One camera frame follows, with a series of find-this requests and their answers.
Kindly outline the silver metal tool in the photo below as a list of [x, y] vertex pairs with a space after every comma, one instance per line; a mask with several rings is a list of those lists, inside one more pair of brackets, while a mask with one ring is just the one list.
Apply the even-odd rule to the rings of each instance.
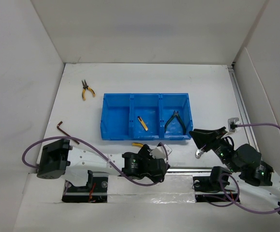
[[205, 153], [205, 148], [204, 148], [204, 147], [199, 148], [199, 149], [197, 149], [196, 152], [195, 152], [195, 157], [196, 157], [197, 159], [200, 159], [201, 156], [202, 156], [204, 153]]

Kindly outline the large yellow needle-nose pliers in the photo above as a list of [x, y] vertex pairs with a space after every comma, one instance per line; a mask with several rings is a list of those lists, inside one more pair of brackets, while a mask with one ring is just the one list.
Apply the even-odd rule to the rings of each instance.
[[132, 146], [143, 147], [143, 144], [141, 144], [141, 143], [132, 143]]

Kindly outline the dark green cutting pliers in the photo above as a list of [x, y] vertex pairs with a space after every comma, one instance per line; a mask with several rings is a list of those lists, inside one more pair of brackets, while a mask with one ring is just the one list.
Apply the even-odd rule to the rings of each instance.
[[167, 120], [165, 126], [164, 126], [164, 132], [167, 131], [167, 127], [168, 125], [174, 120], [174, 119], [177, 119], [179, 124], [181, 125], [182, 127], [182, 130], [183, 130], [183, 134], [185, 135], [187, 133], [187, 129], [186, 129], [186, 126], [183, 122], [183, 120], [181, 119], [180, 115], [179, 115], [179, 111], [175, 111], [173, 112], [173, 114], [171, 115], [171, 117]]

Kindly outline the yellow utility knife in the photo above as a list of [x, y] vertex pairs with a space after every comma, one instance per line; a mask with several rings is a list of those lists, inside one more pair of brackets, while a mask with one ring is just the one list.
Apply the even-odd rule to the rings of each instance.
[[140, 116], [138, 116], [137, 118], [138, 118], [138, 121], [140, 122], [140, 124], [142, 125], [142, 127], [144, 128], [144, 130], [148, 131], [148, 127], [145, 124], [144, 120]]

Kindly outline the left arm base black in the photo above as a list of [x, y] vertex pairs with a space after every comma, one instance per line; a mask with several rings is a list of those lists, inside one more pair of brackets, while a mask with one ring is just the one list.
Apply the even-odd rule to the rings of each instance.
[[71, 183], [64, 191], [64, 203], [107, 203], [108, 177], [93, 177], [92, 186], [75, 187]]

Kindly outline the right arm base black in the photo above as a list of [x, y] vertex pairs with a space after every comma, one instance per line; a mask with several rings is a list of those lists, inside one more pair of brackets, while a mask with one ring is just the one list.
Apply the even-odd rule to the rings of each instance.
[[192, 189], [195, 191], [197, 203], [231, 203], [217, 180], [211, 180], [210, 176], [194, 176]]

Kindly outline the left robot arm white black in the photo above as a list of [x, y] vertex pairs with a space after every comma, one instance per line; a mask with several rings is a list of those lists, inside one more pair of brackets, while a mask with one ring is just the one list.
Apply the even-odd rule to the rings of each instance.
[[92, 188], [95, 173], [122, 176], [137, 185], [148, 178], [155, 185], [164, 181], [171, 153], [169, 146], [159, 143], [154, 149], [144, 144], [136, 153], [102, 154], [95, 148], [79, 149], [68, 139], [60, 139], [43, 147], [37, 177], [62, 178], [84, 192]]

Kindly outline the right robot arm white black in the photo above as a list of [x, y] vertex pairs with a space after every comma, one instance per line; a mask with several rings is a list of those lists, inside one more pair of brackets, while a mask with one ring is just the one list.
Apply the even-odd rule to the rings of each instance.
[[226, 201], [227, 206], [236, 205], [243, 210], [256, 213], [255, 210], [247, 209], [237, 203], [240, 189], [236, 189], [233, 198], [229, 195], [230, 190], [226, 186], [230, 184], [228, 179], [233, 173], [238, 173], [238, 177], [243, 180], [245, 189], [251, 186], [260, 187], [262, 190], [257, 194], [265, 197], [273, 204], [273, 210], [261, 212], [261, 214], [278, 213], [280, 215], [280, 176], [274, 169], [262, 160], [262, 155], [249, 144], [243, 144], [235, 148], [234, 141], [229, 133], [235, 132], [238, 125], [231, 122], [229, 126], [216, 130], [194, 129], [189, 132], [198, 150], [196, 158], [200, 158], [204, 153], [212, 150], [221, 160], [224, 167], [215, 166], [209, 176], [198, 176], [193, 178], [193, 188], [197, 194], [202, 194], [203, 199], [218, 198], [224, 194], [220, 201]]

